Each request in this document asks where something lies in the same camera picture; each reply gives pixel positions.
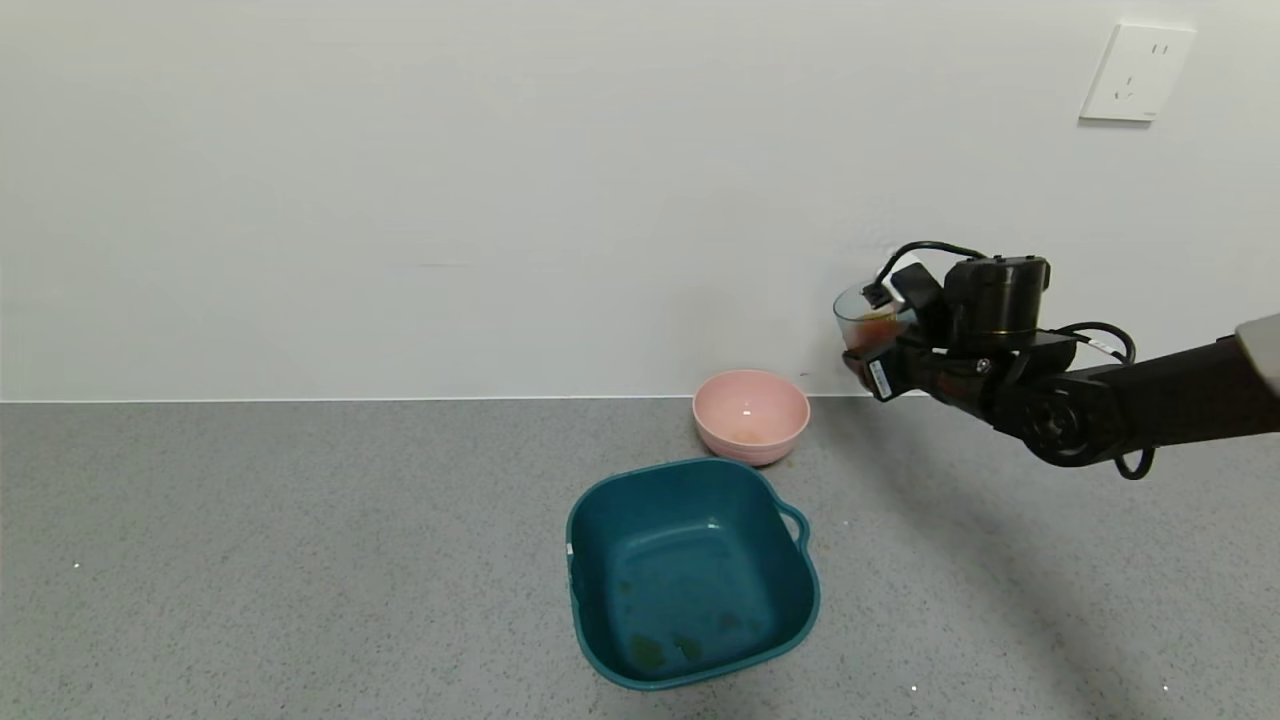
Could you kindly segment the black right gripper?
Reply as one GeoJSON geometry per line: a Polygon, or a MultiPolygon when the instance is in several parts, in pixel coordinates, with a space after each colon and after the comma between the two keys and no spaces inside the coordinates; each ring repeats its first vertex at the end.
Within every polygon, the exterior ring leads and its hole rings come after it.
{"type": "Polygon", "coordinates": [[[910,325],[865,325],[859,354],[842,352],[845,366],[878,400],[920,391],[937,400],[973,395],[983,378],[983,357],[934,345],[910,325]]]}

